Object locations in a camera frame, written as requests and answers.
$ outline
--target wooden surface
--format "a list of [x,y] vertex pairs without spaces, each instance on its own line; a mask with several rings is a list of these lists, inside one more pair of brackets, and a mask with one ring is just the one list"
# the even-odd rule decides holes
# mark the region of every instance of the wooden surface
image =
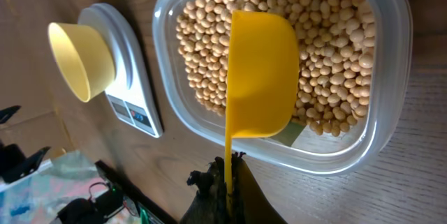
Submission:
[[[158,140],[119,122],[104,96],[77,101],[52,60],[48,22],[74,22],[80,9],[100,1],[117,7],[140,37],[165,129]],[[151,33],[155,2],[0,0],[0,25],[14,24],[0,33],[14,35],[11,43],[20,45],[45,77],[75,147],[124,173],[180,219],[196,191],[186,185],[189,172],[206,170],[224,148],[189,131],[169,105]],[[410,2],[415,37],[408,91],[395,134],[375,161],[325,178],[247,158],[267,198],[289,223],[447,222],[447,7],[445,0]]]

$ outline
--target tub of beans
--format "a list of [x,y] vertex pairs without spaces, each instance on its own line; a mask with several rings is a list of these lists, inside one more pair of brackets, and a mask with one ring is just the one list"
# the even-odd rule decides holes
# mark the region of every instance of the tub of beans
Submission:
[[158,0],[153,34],[170,104],[192,131],[221,145],[234,10],[273,13],[295,29],[300,74],[289,125],[305,126],[298,136],[285,135],[286,144],[274,137],[236,139],[234,150],[324,175],[350,172],[375,157],[404,102],[412,44],[408,1]]

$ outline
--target yellow bowl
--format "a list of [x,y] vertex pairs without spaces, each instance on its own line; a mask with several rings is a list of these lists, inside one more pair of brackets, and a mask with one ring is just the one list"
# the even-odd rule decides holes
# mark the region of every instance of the yellow bowl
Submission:
[[82,102],[88,102],[115,80],[113,57],[95,29],[52,22],[48,37],[57,66]]

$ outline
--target kitchen scale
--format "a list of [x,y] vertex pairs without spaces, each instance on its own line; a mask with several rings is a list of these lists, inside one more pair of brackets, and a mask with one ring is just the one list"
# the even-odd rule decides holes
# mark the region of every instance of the kitchen scale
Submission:
[[115,81],[105,94],[118,119],[152,137],[163,133],[154,105],[138,40],[126,19],[113,6],[95,3],[80,13],[78,24],[97,30],[115,62]]

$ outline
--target clear plastic container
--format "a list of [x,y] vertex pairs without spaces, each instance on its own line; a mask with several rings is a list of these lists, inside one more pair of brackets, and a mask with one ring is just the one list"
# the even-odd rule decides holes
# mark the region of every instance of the clear plastic container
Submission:
[[[225,119],[194,98],[184,59],[177,52],[176,17],[190,0],[158,0],[153,36],[164,87],[177,116],[193,132],[224,145]],[[339,137],[306,128],[292,147],[269,139],[236,139],[233,148],[261,160],[322,175],[351,172],[389,141],[404,103],[411,62],[413,25],[407,0],[368,0],[376,19],[376,47],[368,115]]]

